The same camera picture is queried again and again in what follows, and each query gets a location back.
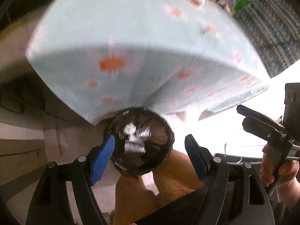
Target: screw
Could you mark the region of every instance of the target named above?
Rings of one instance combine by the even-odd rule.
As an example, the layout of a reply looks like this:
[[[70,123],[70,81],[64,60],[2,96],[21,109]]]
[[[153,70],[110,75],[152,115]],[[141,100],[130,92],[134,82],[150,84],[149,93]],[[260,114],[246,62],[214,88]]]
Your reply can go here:
[[[52,167],[55,166],[55,164],[56,164],[55,162],[49,162],[48,167],[49,167],[49,168],[52,168]]]
[[[246,168],[251,168],[252,167],[251,163],[249,163],[249,162],[245,162],[244,165],[245,165]]]
[[[84,162],[86,160],[86,156],[80,156],[77,158],[79,162]]]
[[[222,161],[222,159],[220,157],[214,157],[213,160],[216,163],[220,163]]]

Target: light blue fabric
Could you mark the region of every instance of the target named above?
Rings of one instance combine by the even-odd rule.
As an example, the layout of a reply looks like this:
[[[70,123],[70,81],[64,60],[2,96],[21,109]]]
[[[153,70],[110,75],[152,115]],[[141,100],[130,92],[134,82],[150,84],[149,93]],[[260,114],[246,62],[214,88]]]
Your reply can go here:
[[[127,107],[217,113],[269,85],[244,32],[209,0],[55,0],[26,56],[92,124]]]

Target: striped rug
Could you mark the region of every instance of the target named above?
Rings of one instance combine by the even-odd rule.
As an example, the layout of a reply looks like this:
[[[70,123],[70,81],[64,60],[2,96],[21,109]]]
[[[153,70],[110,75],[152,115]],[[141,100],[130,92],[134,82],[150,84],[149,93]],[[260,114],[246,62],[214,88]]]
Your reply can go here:
[[[300,19],[286,0],[254,0],[236,16],[274,77],[300,58]]]

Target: trash bag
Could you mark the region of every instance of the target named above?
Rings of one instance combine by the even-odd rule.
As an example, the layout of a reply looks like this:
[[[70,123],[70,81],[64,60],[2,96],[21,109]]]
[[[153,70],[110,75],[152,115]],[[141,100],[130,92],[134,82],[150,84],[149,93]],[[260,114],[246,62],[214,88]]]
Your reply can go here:
[[[156,169],[172,151],[174,133],[168,123],[147,108],[130,108],[117,114],[104,131],[112,134],[112,161],[131,175]]]

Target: human hand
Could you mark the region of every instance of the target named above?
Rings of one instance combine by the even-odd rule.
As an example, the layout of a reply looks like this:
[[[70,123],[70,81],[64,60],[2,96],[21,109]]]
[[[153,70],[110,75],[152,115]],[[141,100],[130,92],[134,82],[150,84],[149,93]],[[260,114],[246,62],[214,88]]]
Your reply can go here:
[[[271,160],[271,157],[269,155],[270,152],[270,146],[267,144],[263,148],[263,158],[261,162],[261,170],[259,172],[259,178],[262,182],[262,184],[266,187],[269,186],[269,184],[273,183],[274,176],[272,174],[273,172],[273,162]],[[298,161],[289,161],[285,164],[283,164],[279,170],[278,174],[283,175],[283,179],[278,184],[277,187],[281,187],[284,185],[289,184],[296,176],[297,172],[299,170],[299,162]]]

